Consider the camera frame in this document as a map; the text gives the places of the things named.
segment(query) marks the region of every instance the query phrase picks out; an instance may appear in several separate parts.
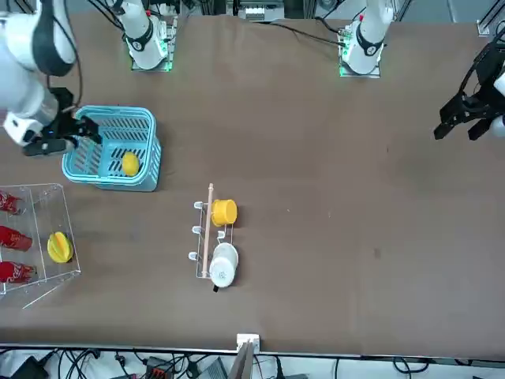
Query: blue basket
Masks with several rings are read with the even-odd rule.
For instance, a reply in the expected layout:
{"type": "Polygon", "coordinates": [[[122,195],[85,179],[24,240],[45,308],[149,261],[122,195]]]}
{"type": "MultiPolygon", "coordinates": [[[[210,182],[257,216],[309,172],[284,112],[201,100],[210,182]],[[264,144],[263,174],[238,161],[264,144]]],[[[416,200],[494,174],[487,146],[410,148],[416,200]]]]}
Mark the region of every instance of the blue basket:
{"type": "Polygon", "coordinates": [[[88,116],[99,125],[101,145],[79,138],[79,147],[62,160],[65,176],[75,183],[89,183],[103,190],[154,191],[158,183],[161,147],[156,120],[144,108],[82,107],[76,118],[88,116]],[[122,171],[122,157],[133,152],[140,161],[133,177],[122,171]]]}

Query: lemon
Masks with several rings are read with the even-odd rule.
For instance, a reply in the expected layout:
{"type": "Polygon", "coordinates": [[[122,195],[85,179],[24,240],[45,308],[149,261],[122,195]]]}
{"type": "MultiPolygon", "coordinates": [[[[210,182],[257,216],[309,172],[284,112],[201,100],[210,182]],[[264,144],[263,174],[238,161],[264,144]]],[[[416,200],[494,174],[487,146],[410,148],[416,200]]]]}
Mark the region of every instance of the lemon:
{"type": "Polygon", "coordinates": [[[73,256],[73,248],[69,239],[60,231],[49,236],[47,252],[56,263],[66,263],[73,256]]]}
{"type": "Polygon", "coordinates": [[[135,176],[139,172],[139,159],[132,152],[126,152],[123,156],[122,169],[128,176],[135,176]]]}

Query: table surface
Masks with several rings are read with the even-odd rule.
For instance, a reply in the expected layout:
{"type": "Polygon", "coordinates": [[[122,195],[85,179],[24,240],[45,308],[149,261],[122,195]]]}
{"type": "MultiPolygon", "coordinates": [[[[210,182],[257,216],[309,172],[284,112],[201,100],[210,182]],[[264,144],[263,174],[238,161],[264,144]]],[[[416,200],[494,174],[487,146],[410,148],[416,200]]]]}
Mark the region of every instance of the table surface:
{"type": "Polygon", "coordinates": [[[189,18],[168,74],[132,73],[98,14],[73,28],[83,104],[156,116],[159,185],[72,184],[60,157],[2,137],[5,184],[65,184],[83,271],[2,310],[2,340],[234,349],[254,332],[264,351],[505,358],[503,141],[432,137],[484,45],[474,25],[393,24],[379,80],[339,78],[335,47],[233,17],[189,18]],[[187,257],[209,182],[240,206],[238,277],[218,294],[187,257]]]}

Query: acrylic display shelf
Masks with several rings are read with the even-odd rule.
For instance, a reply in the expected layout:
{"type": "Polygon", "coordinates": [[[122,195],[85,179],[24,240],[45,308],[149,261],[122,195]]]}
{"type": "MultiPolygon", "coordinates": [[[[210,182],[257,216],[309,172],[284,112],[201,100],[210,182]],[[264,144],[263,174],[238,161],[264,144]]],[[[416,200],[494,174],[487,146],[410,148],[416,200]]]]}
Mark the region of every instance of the acrylic display shelf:
{"type": "Polygon", "coordinates": [[[0,186],[0,190],[24,202],[24,211],[19,215],[0,211],[0,225],[19,231],[33,241],[26,252],[0,246],[0,261],[37,268],[36,275],[28,283],[0,283],[0,309],[26,308],[80,274],[65,194],[59,184],[0,186]],[[63,232],[73,247],[72,259],[64,264],[51,260],[47,252],[47,240],[57,231],[63,232]]]}

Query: coca-cola can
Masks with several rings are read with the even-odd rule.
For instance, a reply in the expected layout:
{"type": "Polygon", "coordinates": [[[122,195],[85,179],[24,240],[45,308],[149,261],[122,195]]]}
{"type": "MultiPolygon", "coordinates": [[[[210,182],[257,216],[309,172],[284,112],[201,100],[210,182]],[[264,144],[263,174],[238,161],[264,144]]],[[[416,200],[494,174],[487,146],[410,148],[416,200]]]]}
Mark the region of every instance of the coca-cola can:
{"type": "Polygon", "coordinates": [[[19,198],[0,190],[0,211],[20,215],[25,210],[24,202],[19,198]]]}
{"type": "Polygon", "coordinates": [[[37,273],[35,266],[0,262],[0,283],[28,283],[37,273]]]}
{"type": "Polygon", "coordinates": [[[0,246],[27,251],[32,247],[32,239],[10,227],[0,226],[0,246]]]}

